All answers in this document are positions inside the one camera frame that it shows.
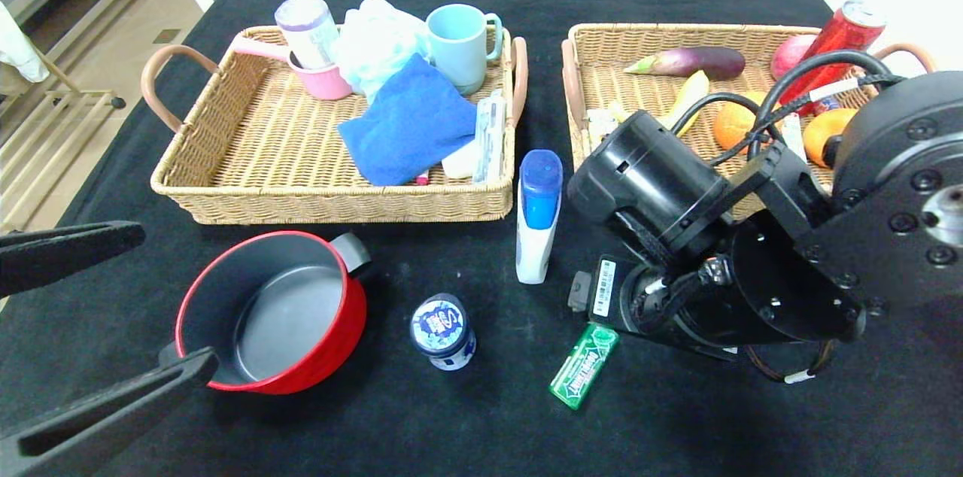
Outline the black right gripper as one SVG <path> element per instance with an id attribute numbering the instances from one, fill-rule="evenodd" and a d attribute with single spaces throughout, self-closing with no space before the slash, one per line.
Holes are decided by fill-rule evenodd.
<path id="1" fill-rule="evenodd" d="M 585 312 L 588 321 L 614 330 L 637 330 L 630 313 L 630 299 L 640 273 L 640 263 L 603 254 L 593 272 L 574 274 L 567 297 L 573 312 Z"/>

